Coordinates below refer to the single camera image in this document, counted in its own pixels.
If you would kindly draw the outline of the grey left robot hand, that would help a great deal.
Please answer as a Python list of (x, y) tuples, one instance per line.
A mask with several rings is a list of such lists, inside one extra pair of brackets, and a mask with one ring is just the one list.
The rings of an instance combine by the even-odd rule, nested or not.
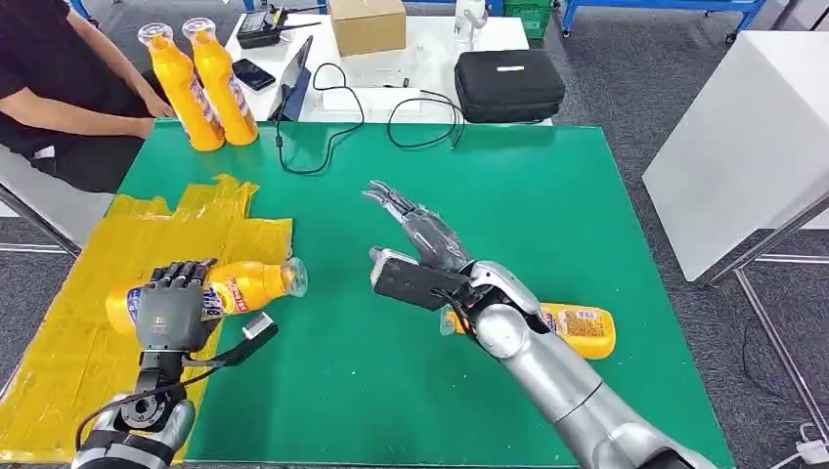
[(200, 351), (220, 323), (202, 318), (204, 281), (214, 258), (175, 261), (153, 270), (141, 287), (136, 335), (147, 350)]

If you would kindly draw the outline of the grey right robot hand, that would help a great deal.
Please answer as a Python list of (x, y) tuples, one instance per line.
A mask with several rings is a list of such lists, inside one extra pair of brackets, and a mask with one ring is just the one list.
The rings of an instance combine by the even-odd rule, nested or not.
[(362, 195), (377, 202), (402, 226), (422, 265), (459, 273), (472, 262), (457, 233), (425, 206), (412, 203), (381, 181), (369, 181)]

